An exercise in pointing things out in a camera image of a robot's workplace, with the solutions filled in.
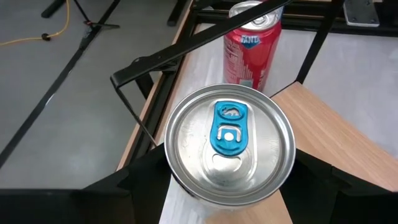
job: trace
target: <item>metal rod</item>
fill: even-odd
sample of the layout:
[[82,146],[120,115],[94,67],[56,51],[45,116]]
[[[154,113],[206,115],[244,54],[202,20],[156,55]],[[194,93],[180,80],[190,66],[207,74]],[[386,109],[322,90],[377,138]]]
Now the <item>metal rod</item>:
[[154,81],[152,81],[150,75],[147,74],[137,78],[136,83],[142,95],[144,95],[145,100],[148,99],[149,93],[152,90],[152,87],[154,86]]
[[86,15],[85,11],[83,10],[83,8],[81,7],[80,3],[77,0],[73,0],[77,6],[77,8],[79,9],[79,11],[81,12],[81,14],[83,15],[83,17],[85,18],[86,22],[91,22],[88,18],[88,16]]
[[303,84],[305,78],[307,77],[308,72],[311,69],[315,58],[317,57],[326,36],[329,33],[338,13],[341,11],[345,0],[332,0],[330,9],[327,11],[325,18],[323,19],[321,25],[319,26],[318,32],[315,35],[310,50],[308,50],[307,56],[304,59],[304,62],[298,72],[296,81]]
[[145,127],[145,125],[142,123],[141,119],[139,118],[138,115],[135,114],[135,112],[132,110],[132,107],[129,103],[129,101],[126,99],[126,97],[124,96],[124,94],[122,93],[122,91],[120,89],[116,89],[116,93],[118,94],[118,96],[120,97],[120,99],[122,99],[124,105],[127,107],[127,109],[130,111],[130,113],[132,114],[132,116],[134,117],[134,119],[137,121],[138,125],[142,128],[142,130],[148,135],[151,143],[154,146],[156,145],[156,141],[154,139],[154,137],[152,137],[152,135],[150,134],[150,132],[148,131],[148,129]]

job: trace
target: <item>blue pull tab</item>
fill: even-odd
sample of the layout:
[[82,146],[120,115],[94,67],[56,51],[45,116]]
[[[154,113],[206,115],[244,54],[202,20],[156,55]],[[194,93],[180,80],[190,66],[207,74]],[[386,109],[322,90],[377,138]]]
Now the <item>blue pull tab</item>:
[[233,101],[217,102],[210,131],[213,149],[223,156],[237,156],[248,146],[248,138],[248,106]]

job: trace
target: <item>black stand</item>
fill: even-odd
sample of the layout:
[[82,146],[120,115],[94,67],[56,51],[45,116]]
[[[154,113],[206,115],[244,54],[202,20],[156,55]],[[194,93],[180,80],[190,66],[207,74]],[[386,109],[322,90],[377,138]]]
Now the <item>black stand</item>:
[[79,9],[79,11],[81,12],[81,14],[83,15],[83,17],[85,18],[85,24],[88,25],[91,29],[94,28],[94,26],[101,26],[101,27],[109,27],[109,28],[120,28],[119,25],[113,25],[113,24],[100,24],[97,22],[92,22],[91,20],[89,20],[88,16],[86,15],[86,12],[83,10],[83,8],[80,6],[79,2],[77,0],[73,0],[77,6],[77,8]]
[[301,150],[280,188],[296,223],[396,223],[398,194],[359,179]]
[[[91,29],[93,29],[94,26],[109,27],[109,28],[120,28],[119,25],[101,24],[101,23],[97,23],[97,22],[92,22],[91,20],[89,20],[86,12],[83,10],[83,8],[79,4],[79,2],[77,0],[73,0],[73,1],[75,2],[77,8],[79,9],[81,14],[85,18],[84,23],[86,25],[88,25]],[[51,5],[42,12],[42,17],[43,18],[51,17],[63,5],[63,3],[65,3],[65,0],[54,0],[53,3],[51,3]]]
[[187,3],[187,0],[177,0],[177,3],[175,3],[173,11],[169,16],[169,19],[167,19],[168,26],[177,25],[178,19],[181,16],[181,13],[182,13],[182,10],[184,9],[185,3]]

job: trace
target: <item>silver can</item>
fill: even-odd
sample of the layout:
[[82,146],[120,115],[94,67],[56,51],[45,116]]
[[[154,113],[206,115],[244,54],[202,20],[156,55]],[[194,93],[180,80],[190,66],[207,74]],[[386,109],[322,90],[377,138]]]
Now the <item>silver can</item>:
[[193,197],[234,209],[272,195],[295,159],[282,110],[251,88],[220,84],[184,98],[166,125],[165,152],[176,181]]

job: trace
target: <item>black metal bar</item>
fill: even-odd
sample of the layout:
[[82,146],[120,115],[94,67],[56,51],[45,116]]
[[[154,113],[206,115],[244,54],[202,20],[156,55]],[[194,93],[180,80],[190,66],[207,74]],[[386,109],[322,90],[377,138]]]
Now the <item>black metal bar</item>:
[[274,94],[273,94],[272,96],[270,96],[269,98],[272,98],[272,97],[274,97],[274,96],[278,95],[280,92],[284,91],[284,90],[285,90],[285,89],[287,89],[289,86],[293,85],[293,83],[295,83],[295,81],[294,81],[294,82],[292,82],[291,84],[289,84],[289,85],[287,85],[287,86],[283,87],[283,89],[281,89],[281,90],[277,91],[276,93],[274,93]]
[[228,18],[228,11],[201,10],[198,11],[198,23],[218,24]]
[[124,105],[126,106],[126,108],[130,111],[132,117],[137,121],[138,125],[141,127],[141,129],[143,130],[143,132],[148,136],[150,142],[156,146],[156,142],[154,137],[152,137],[152,134],[148,131],[148,129],[145,127],[145,125],[142,123],[142,121],[140,120],[139,116],[137,114],[135,114],[134,110],[132,109],[132,106],[130,105],[129,101],[127,100],[126,96],[124,96],[123,92],[120,89],[116,90],[116,93],[118,94],[118,96],[120,97],[120,99],[122,100],[122,102],[124,103]]
[[224,6],[224,5],[226,5],[226,2],[223,0],[195,0],[192,4],[192,9],[196,9],[196,10],[204,9],[204,8],[206,8],[208,6],[212,6],[214,4],[220,4],[220,5]]
[[377,12],[382,24],[388,24],[398,29],[398,2],[396,0],[383,0],[383,4],[379,6]]
[[[282,28],[288,30],[302,30],[316,32],[323,18],[297,18],[290,16],[282,17]],[[348,26],[345,21],[335,21],[329,31],[334,34],[373,35],[380,37],[398,37],[398,27],[355,27]]]
[[187,3],[187,0],[177,0],[177,3],[175,3],[173,11],[170,14],[169,19],[167,19],[168,26],[177,25],[178,19],[180,18],[181,13],[182,13],[186,3]]
[[[100,22],[104,23],[109,18],[109,16],[113,12],[113,10],[119,4],[119,1],[120,0],[114,0],[112,2],[112,4],[108,7],[106,12],[103,14],[101,19],[99,20]],[[89,36],[86,38],[87,42],[85,42],[84,45],[79,47],[79,49],[76,51],[76,53],[70,59],[70,61],[67,63],[67,66],[62,70],[61,74],[52,83],[51,87],[47,90],[45,95],[42,97],[42,99],[39,101],[39,103],[35,106],[35,108],[30,113],[30,115],[27,117],[27,119],[24,121],[22,126],[18,129],[18,131],[15,133],[15,135],[12,137],[12,139],[8,142],[7,146],[0,153],[0,168],[4,165],[4,163],[6,163],[8,157],[11,155],[11,153],[17,147],[17,145],[19,144],[21,139],[25,136],[26,132],[30,129],[30,127],[35,122],[35,120],[39,117],[41,112],[43,112],[47,103],[51,100],[51,98],[57,92],[57,90],[60,88],[62,83],[69,76],[70,71],[76,65],[77,61],[83,55],[83,53],[87,49],[90,42],[96,37],[96,35],[100,31],[100,29],[101,29],[101,27],[95,27],[93,29],[93,31],[90,32]]]
[[77,8],[79,9],[79,11],[81,12],[81,14],[83,15],[83,17],[85,18],[86,21],[90,21],[88,16],[86,15],[86,12],[83,10],[83,8],[81,7],[81,5],[79,4],[79,2],[77,0],[73,0],[77,6]]
[[344,0],[332,0],[330,9],[328,10],[327,14],[325,15],[325,18],[323,19],[323,22],[321,23],[317,34],[314,37],[314,40],[312,41],[310,50],[308,50],[307,56],[304,59],[304,62],[300,68],[300,71],[298,72],[296,81],[300,82],[303,84],[305,78],[307,77],[308,72],[310,71],[310,68],[317,57],[319,50],[322,47],[323,42],[326,39],[326,36],[329,33],[329,30],[331,29],[336,16],[338,13],[341,11],[341,8],[343,7]]
[[119,25],[114,25],[114,24],[100,24],[100,23],[98,23],[98,22],[86,22],[85,24],[87,24],[87,25],[94,25],[94,26],[101,26],[101,27],[108,27],[108,28],[113,28],[113,29],[120,28]]
[[177,42],[160,52],[146,57],[139,62],[133,63],[132,65],[114,73],[111,75],[112,84],[115,88],[120,88],[121,86],[131,82],[134,76],[147,74],[153,69],[175,60],[186,53],[227,34],[229,31],[241,27],[259,16],[267,14],[290,3],[291,1],[292,0],[268,0],[252,7],[237,16],[229,18],[226,21],[193,35],[187,40]]
[[43,12],[43,18],[50,18],[62,5],[65,3],[65,0],[54,0],[51,5],[49,5]]
[[136,79],[136,83],[138,88],[140,89],[141,93],[144,95],[145,99],[148,99],[150,90],[154,86],[154,82],[149,74],[143,75]]
[[[330,4],[330,2],[295,1],[284,8],[284,14],[323,17],[329,10]],[[344,13],[341,12],[338,16],[344,18]]]

